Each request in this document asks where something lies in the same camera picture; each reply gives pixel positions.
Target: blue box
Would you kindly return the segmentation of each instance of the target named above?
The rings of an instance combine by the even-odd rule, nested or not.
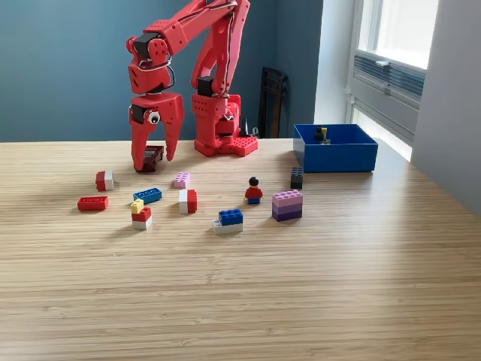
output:
[[[230,209],[228,211],[219,212],[219,222],[223,226],[230,226],[231,224],[243,223],[244,218],[240,209]]]
[[[294,153],[305,172],[374,170],[377,142],[357,124],[322,125],[330,145],[314,141],[318,125],[294,125]]]
[[[149,190],[143,190],[142,192],[134,193],[135,199],[142,199],[145,205],[155,202],[162,198],[162,192],[157,188],[151,188]]]

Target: black chair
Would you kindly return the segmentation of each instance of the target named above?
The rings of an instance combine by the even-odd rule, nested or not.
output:
[[[259,138],[266,138],[268,127],[268,95],[274,96],[270,131],[267,138],[279,138],[280,110],[283,97],[287,93],[287,75],[272,68],[262,68],[261,95],[259,99],[259,118],[257,128]]]

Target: white wall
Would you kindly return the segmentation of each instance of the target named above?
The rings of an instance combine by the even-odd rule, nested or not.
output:
[[[440,0],[412,163],[481,215],[481,1]]]
[[[344,123],[354,8],[355,0],[324,0],[314,123]]]

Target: yellow lego brick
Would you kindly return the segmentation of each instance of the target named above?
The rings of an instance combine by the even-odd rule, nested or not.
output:
[[[130,205],[132,214],[139,214],[144,209],[144,201],[142,199],[135,199]]]

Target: window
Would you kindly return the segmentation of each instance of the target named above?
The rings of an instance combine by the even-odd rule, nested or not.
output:
[[[356,0],[346,92],[355,108],[412,145],[438,0]]]
[[[438,0],[365,0],[358,49],[427,69]]]

